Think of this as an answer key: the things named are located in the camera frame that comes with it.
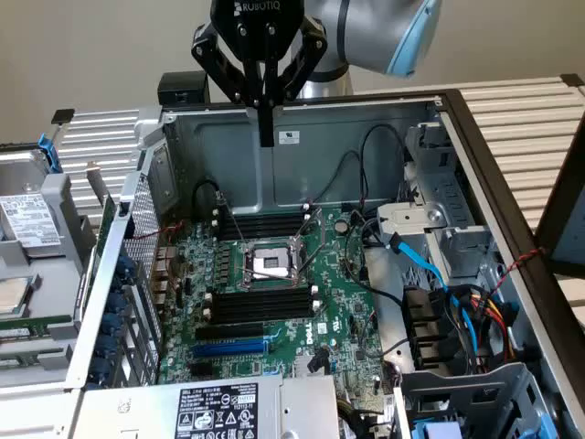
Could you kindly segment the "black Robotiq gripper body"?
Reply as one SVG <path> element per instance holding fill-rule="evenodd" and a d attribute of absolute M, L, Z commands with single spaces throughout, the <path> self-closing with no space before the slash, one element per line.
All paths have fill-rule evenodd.
<path fill-rule="evenodd" d="M 280 60 L 298 32 L 304 1 L 224 1 L 211 3 L 213 27 L 241 62 Z"/>

